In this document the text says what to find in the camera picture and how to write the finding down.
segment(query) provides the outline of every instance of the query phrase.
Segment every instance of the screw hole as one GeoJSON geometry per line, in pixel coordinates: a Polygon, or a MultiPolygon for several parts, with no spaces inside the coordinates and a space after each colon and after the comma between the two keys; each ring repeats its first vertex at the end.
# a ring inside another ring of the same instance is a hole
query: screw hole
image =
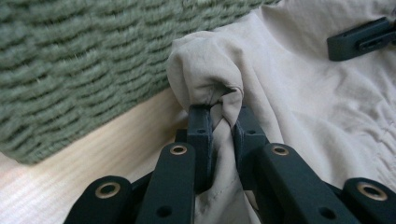
{"type": "Polygon", "coordinates": [[[384,190],[365,182],[358,183],[358,191],[364,196],[376,201],[385,201],[388,198],[384,190]]]}
{"type": "Polygon", "coordinates": [[[162,206],[157,209],[158,217],[169,217],[172,215],[172,208],[170,206],[162,206]]]}
{"type": "Polygon", "coordinates": [[[331,209],[329,209],[327,207],[320,207],[319,212],[323,217],[326,217],[327,219],[335,219],[336,218],[334,211],[332,211],[331,209]]]}
{"type": "Polygon", "coordinates": [[[100,192],[103,194],[109,194],[116,189],[114,185],[107,185],[101,188],[100,192]]]}
{"type": "Polygon", "coordinates": [[[107,182],[99,186],[96,191],[96,197],[100,199],[111,198],[120,191],[120,184],[116,182],[107,182]]]}
{"type": "Polygon", "coordinates": [[[171,153],[174,155],[182,155],[187,152],[187,148],[183,146],[174,146],[171,148],[171,153]]]}
{"type": "Polygon", "coordinates": [[[274,147],[273,152],[279,156],[286,156],[289,154],[289,151],[283,147],[274,147]]]}

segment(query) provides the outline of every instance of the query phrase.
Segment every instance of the green knitted fabric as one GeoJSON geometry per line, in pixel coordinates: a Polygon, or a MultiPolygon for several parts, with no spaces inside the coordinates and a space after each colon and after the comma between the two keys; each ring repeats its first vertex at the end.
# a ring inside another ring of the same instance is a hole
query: green knitted fabric
{"type": "Polygon", "coordinates": [[[3,0],[0,150],[36,163],[168,86],[172,40],[263,0],[3,0]]]}

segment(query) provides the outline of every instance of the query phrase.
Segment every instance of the wooden surface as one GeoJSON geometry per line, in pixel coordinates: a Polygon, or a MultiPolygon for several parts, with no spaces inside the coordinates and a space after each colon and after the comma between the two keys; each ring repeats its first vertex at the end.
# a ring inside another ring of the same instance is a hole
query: wooden surface
{"type": "Polygon", "coordinates": [[[168,89],[47,160],[25,166],[0,154],[0,223],[63,223],[92,181],[135,181],[152,171],[187,114],[168,89]]]}

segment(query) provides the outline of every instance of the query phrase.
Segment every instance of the crumpled garment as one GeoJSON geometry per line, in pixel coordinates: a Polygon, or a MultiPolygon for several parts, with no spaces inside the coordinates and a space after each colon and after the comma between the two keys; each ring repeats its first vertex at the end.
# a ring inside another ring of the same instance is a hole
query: crumpled garment
{"type": "Polygon", "coordinates": [[[181,105],[213,105],[213,187],[195,223],[260,223],[235,168],[232,128],[242,104],[272,143],[296,149],[338,188],[366,177],[396,190],[396,47],[331,62],[326,39],[381,17],[394,1],[294,0],[262,6],[213,32],[173,43],[168,79],[181,105]]]}

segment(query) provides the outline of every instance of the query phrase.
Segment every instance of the beige cloth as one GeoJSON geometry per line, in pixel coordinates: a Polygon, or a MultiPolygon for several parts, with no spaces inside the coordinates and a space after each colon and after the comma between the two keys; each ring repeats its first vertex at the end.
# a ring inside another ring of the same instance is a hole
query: beige cloth
{"type": "Polygon", "coordinates": [[[171,87],[185,109],[213,105],[219,153],[214,185],[197,197],[196,223],[260,222],[235,170],[231,127],[241,104],[270,142],[294,147],[324,181],[341,188],[361,176],[396,190],[396,48],[334,63],[326,47],[327,37],[351,27],[394,20],[395,7],[394,0],[282,1],[174,42],[171,87]]]}

